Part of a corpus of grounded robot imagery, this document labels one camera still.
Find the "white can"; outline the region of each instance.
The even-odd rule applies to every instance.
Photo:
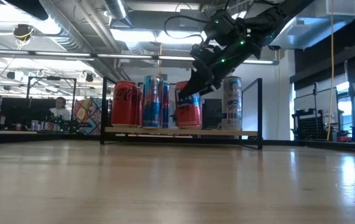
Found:
[[[239,77],[223,80],[223,130],[242,130],[242,82]]]

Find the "coca-cola logo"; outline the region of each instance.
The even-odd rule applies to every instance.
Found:
[[[115,100],[124,100],[124,101],[139,101],[141,100],[141,94],[138,93],[138,90],[133,91],[132,88],[121,88],[116,90]]]

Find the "robotic arm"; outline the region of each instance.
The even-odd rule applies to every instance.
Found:
[[[249,19],[231,18],[227,11],[218,11],[205,25],[207,39],[195,44],[191,78],[179,93],[180,98],[200,95],[221,87],[221,81],[251,55],[260,58],[261,49],[269,45],[285,25],[314,0],[285,0]],[[224,47],[209,45],[215,40]]]

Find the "metal rack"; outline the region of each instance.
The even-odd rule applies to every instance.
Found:
[[[257,145],[256,149],[263,148],[262,137],[262,79],[258,78],[242,91],[242,95],[250,88],[257,84],[257,131],[228,131],[228,130],[209,130],[209,129],[144,129],[144,128],[113,128],[107,127],[108,124],[108,101],[106,92],[108,82],[116,84],[110,78],[103,78],[103,104],[101,113],[101,135],[100,144],[105,141],[149,141],[149,142],[179,142],[179,143],[195,143],[195,144],[238,144],[241,146]],[[169,138],[160,138],[159,136],[148,136],[148,134],[162,134]],[[209,135],[209,136],[239,136],[239,139],[202,139],[202,138],[179,138],[180,135]],[[242,136],[249,136],[254,140],[242,139]]]

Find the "wooden shelf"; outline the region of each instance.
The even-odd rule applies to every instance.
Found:
[[[216,136],[257,136],[257,131],[230,131],[230,130],[204,130],[204,129],[144,129],[144,128],[112,128],[106,127],[107,133],[138,133],[138,134],[198,134]]]

